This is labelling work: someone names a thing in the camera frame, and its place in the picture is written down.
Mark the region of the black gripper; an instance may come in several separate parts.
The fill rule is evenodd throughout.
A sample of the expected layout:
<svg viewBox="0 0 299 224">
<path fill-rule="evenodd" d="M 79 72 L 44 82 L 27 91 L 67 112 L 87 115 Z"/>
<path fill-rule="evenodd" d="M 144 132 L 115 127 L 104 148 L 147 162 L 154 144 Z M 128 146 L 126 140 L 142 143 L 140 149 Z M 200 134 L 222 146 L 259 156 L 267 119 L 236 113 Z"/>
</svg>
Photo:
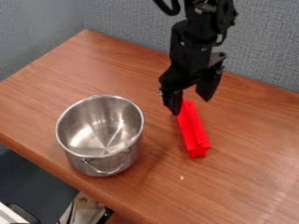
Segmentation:
<svg viewBox="0 0 299 224">
<path fill-rule="evenodd" d="M 216 92 L 223 75 L 224 52 L 214 52 L 218 36 L 211 29 L 191 28 L 187 20 L 172 27 L 170 59 L 171 65 L 159 82 L 163 105 L 178 116 L 183 106 L 183 90 L 195 86 L 200 98 L 208 102 Z"/>
</svg>

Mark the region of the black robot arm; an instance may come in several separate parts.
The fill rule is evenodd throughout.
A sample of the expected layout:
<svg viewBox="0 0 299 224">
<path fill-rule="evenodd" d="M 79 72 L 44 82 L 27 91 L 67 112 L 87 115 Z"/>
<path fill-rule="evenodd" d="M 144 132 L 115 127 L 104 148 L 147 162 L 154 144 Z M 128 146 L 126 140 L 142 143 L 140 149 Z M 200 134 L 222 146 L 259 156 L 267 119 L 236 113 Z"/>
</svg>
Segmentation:
<svg viewBox="0 0 299 224">
<path fill-rule="evenodd" d="M 183 107 L 183 90 L 195 91 L 207 102 L 215 94 L 223 74 L 224 52 L 212 48 L 223 44 L 228 28 L 239 15 L 234 0 L 183 0 L 186 19 L 172 26 L 171 65 L 159 77 L 163 105 L 178 116 Z"/>
</svg>

